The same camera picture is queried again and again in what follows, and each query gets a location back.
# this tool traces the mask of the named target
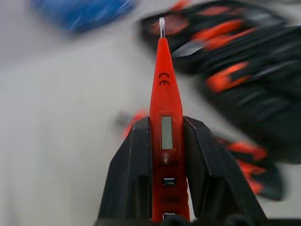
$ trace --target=red handle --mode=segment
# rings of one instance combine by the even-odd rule
[[[182,105],[166,38],[158,41],[150,104],[152,220],[160,222],[166,214],[189,220]]]

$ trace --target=white table surface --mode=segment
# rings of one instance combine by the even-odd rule
[[[135,21],[173,2],[142,0],[121,21],[76,39],[39,21],[24,1],[0,2],[1,226],[93,224],[122,143],[114,120],[150,103],[154,55]],[[185,115],[246,139],[197,94],[192,76],[177,80]],[[260,203],[269,217],[298,217],[301,167],[280,167],[286,200]]]

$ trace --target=button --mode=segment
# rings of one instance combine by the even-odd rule
[[[163,178],[163,185],[164,186],[174,186],[175,178]]]
[[[175,215],[175,213],[164,213],[163,214],[163,220],[166,219],[167,217],[173,216],[173,215]]]

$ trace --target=metal tip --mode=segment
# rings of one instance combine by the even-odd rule
[[[165,20],[164,20],[164,17],[160,17],[159,26],[160,26],[160,36],[161,36],[161,38],[165,38]]]

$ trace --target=blue object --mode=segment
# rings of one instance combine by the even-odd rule
[[[131,12],[136,0],[31,0],[31,6],[64,30],[84,32]]]

